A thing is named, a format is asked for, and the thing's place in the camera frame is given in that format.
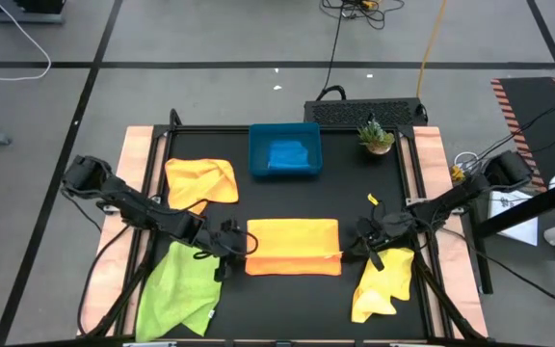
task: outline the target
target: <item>blue plastic container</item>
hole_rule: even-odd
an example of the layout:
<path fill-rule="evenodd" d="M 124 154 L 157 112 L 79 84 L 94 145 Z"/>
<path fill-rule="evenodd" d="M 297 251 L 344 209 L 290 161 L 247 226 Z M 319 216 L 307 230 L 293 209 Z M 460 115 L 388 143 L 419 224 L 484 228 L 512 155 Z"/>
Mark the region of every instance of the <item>blue plastic container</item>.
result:
<path fill-rule="evenodd" d="M 323 168 L 320 126 L 315 122 L 250 126 L 254 176 L 316 175 Z"/>

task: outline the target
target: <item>green cloth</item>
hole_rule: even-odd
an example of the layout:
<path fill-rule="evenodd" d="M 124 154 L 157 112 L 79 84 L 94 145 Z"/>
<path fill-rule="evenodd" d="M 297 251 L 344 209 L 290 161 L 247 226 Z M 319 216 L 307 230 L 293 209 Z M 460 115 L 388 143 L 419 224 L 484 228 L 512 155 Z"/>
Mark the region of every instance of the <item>green cloth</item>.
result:
<path fill-rule="evenodd" d="M 204 335 L 220 300 L 222 284 L 213 280 L 220 260 L 214 256 L 193 259 L 196 252 L 171 243 L 169 253 L 149 276 L 136 322 L 137 342 L 161 337 L 179 323 Z"/>

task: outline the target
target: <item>blue cloth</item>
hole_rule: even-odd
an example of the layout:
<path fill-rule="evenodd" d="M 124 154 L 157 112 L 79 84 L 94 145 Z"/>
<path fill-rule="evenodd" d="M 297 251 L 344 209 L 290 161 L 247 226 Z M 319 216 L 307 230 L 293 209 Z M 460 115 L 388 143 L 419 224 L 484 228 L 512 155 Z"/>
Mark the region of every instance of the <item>blue cloth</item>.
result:
<path fill-rule="evenodd" d="M 279 140 L 269 144 L 270 169 L 309 169 L 307 148 L 300 141 Z"/>

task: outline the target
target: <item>wooden board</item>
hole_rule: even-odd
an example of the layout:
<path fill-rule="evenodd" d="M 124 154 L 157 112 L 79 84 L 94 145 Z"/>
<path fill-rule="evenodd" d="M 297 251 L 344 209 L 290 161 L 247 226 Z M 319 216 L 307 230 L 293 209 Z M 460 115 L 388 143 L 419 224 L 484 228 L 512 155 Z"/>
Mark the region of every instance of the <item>wooden board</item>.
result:
<path fill-rule="evenodd" d="M 440 132 L 436 127 L 415 127 L 414 132 L 425 190 L 428 198 L 435 198 L 452 187 Z M 131 187 L 138 190 L 141 190 L 143 186 L 151 133 L 151 126 L 128 127 L 119 159 L 117 175 Z M 158 146 L 157 160 L 154 164 L 150 195 L 156 192 L 163 152 L 164 143 L 161 142 Z M 407 177 L 409 181 L 412 181 L 410 189 L 414 192 L 413 196 L 416 196 L 407 147 L 404 153 L 405 162 L 407 163 Z M 462 223 L 458 217 L 451 217 L 446 227 L 457 232 L 463 232 Z M 123 224 L 120 221 L 119 215 L 107 217 L 104 222 L 98 250 L 122 228 Z M 439 261 L 447 294 L 472 327 L 480 334 L 487 335 L 467 246 L 462 239 L 440 231 L 436 233 L 436 238 L 440 247 Z M 132 231 L 130 230 L 103 255 L 103 258 L 100 259 L 95 267 L 82 313 L 83 326 L 86 331 L 99 322 L 121 291 L 131 240 Z M 142 242 L 139 258 L 143 255 L 144 251 L 145 247 Z M 429 294 L 435 332 L 436 335 L 442 336 L 437 301 L 431 291 L 429 291 Z M 139 293 L 137 290 L 128 305 L 128 314 L 124 325 L 124 332 L 126 334 L 133 332 L 138 298 Z"/>

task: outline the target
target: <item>folded orange towel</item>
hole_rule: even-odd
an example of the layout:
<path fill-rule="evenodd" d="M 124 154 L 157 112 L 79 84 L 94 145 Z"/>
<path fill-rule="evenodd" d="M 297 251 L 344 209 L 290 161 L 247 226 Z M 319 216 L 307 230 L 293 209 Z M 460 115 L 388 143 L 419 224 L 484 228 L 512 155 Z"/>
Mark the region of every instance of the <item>folded orange towel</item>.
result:
<path fill-rule="evenodd" d="M 248 221 L 258 249 L 248 255 L 249 275 L 332 275 L 342 273 L 337 220 L 269 219 Z M 255 242 L 248 238 L 248 251 Z"/>
<path fill-rule="evenodd" d="M 169 206 L 184 208 L 207 199 L 215 202 L 237 202 L 235 172 L 229 162 L 220 159 L 181 160 L 171 159 L 166 165 L 169 182 Z M 199 214 L 207 202 L 190 208 Z"/>

